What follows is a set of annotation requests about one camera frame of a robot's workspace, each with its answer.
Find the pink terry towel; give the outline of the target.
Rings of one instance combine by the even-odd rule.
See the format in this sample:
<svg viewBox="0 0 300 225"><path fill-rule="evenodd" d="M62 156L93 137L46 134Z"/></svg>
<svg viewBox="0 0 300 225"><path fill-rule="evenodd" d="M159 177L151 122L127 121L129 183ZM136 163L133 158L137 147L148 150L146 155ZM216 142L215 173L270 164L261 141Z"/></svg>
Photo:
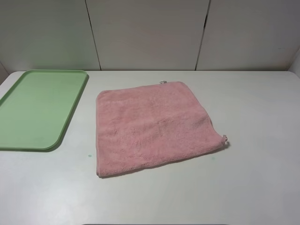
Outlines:
<svg viewBox="0 0 300 225"><path fill-rule="evenodd" d="M96 99L101 178L206 155L226 142L183 82L105 90Z"/></svg>

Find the green plastic tray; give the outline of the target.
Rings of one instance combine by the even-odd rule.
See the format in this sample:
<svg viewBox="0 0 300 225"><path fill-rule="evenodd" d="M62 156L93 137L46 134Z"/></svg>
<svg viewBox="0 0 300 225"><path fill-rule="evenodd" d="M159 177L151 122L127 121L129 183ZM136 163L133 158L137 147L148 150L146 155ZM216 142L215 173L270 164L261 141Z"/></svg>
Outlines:
<svg viewBox="0 0 300 225"><path fill-rule="evenodd" d="M0 100L0 149L50 152L68 128L89 76L82 70L29 70Z"/></svg>

